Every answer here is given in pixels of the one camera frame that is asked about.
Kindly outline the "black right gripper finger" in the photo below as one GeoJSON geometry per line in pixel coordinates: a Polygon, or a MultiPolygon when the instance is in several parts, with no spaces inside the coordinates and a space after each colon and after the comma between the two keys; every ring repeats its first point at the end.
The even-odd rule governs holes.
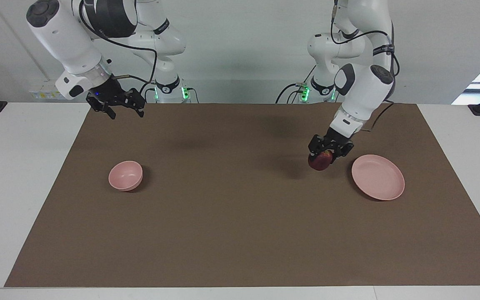
{"type": "Polygon", "coordinates": [[[124,97],[124,107],[131,108],[140,118],[143,118],[146,100],[141,93],[137,89],[131,88],[124,93],[124,97]]]}
{"type": "Polygon", "coordinates": [[[95,97],[86,97],[86,102],[91,106],[91,109],[95,112],[102,112],[109,116],[111,120],[115,120],[116,113],[106,102],[101,102],[95,97]]]}

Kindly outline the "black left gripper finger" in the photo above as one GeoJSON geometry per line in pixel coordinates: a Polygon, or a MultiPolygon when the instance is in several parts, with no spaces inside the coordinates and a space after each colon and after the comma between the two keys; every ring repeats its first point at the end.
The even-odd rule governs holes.
{"type": "Polygon", "coordinates": [[[325,151],[325,138],[321,135],[314,135],[308,144],[309,157],[316,158],[325,151]]]}
{"type": "Polygon", "coordinates": [[[332,142],[331,143],[332,160],[335,161],[340,157],[347,156],[353,148],[354,148],[354,143],[352,141],[348,141],[347,143],[344,143],[344,144],[332,142]]]}

